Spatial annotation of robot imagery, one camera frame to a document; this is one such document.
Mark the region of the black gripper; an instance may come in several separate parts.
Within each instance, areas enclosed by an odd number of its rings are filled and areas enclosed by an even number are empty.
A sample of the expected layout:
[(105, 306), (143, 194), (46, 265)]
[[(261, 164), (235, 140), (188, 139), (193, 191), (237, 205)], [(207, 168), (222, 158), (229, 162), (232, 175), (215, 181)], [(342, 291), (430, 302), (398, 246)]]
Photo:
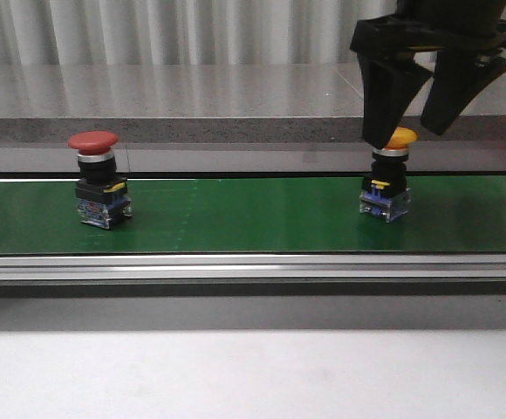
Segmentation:
[(421, 113), (421, 125), (442, 135), (506, 72), (506, 58), (498, 49), (506, 50), (505, 7), (505, 1), (398, 1), (392, 14), (359, 20), (350, 48), (359, 54), (364, 141), (384, 148), (432, 76), (412, 54), (378, 56), (443, 50), (437, 54), (434, 81)]

